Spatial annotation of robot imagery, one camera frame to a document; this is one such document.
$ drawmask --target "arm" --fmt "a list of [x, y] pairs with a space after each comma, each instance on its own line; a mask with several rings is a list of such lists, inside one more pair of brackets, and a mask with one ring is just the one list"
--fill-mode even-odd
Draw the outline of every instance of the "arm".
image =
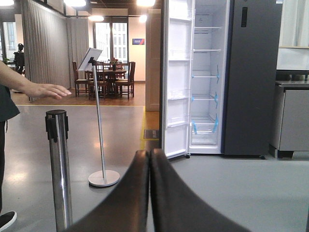
[[1, 61], [0, 84], [7, 86], [8, 88], [16, 89], [33, 98], [52, 97], [55, 99], [61, 99], [62, 97], [66, 97], [67, 95], [71, 94], [71, 92], [63, 86], [52, 84], [36, 84], [31, 82], [24, 76], [11, 70]]

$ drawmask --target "hand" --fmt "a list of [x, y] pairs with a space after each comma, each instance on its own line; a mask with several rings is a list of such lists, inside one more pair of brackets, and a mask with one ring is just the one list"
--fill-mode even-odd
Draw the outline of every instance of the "hand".
[[34, 82], [28, 82], [22, 89], [22, 92], [32, 98], [52, 97], [60, 100], [62, 97], [66, 97], [71, 94], [63, 86], [52, 84], [37, 84]]

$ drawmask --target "gray floor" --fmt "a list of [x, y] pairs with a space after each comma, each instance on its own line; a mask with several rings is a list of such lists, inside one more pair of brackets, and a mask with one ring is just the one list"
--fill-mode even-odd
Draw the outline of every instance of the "gray floor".
[[[19, 106], [9, 121], [3, 210], [15, 210], [16, 223], [7, 232], [55, 232], [52, 174], [45, 112], [64, 109], [69, 117], [68, 152], [73, 221], [82, 218], [113, 189], [92, 188], [88, 177], [100, 170], [96, 108], [93, 106]], [[121, 176], [141, 140], [142, 106], [103, 106], [107, 169]], [[309, 158], [267, 156], [224, 159], [191, 156], [171, 160], [179, 175], [202, 199], [253, 232], [304, 232], [309, 208]], [[148, 231], [154, 231], [149, 220]]]

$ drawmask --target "sign holder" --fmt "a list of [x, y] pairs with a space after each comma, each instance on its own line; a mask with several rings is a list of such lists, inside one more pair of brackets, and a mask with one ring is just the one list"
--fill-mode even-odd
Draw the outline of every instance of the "sign holder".
[[78, 71], [90, 71], [92, 70], [95, 84], [95, 94], [97, 100], [97, 115], [98, 115], [98, 129], [99, 129], [99, 139], [100, 139], [100, 149], [101, 149], [101, 161], [102, 161], [102, 171], [97, 171], [92, 173], [89, 178], [89, 184], [95, 187], [107, 187], [114, 185], [118, 182], [120, 174], [113, 170], [105, 169], [104, 162], [104, 147], [103, 147], [103, 132], [102, 132], [102, 120], [100, 114], [100, 104], [98, 98], [98, 83], [97, 83], [97, 69], [96, 60], [99, 58], [102, 50], [89, 48], [86, 55], [80, 64]]

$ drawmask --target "stanchion post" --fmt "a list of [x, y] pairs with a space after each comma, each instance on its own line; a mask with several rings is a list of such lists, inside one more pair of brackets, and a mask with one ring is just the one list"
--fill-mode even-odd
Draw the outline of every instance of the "stanchion post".
[[67, 112], [48, 111], [45, 121], [52, 165], [56, 229], [61, 232], [72, 224]]

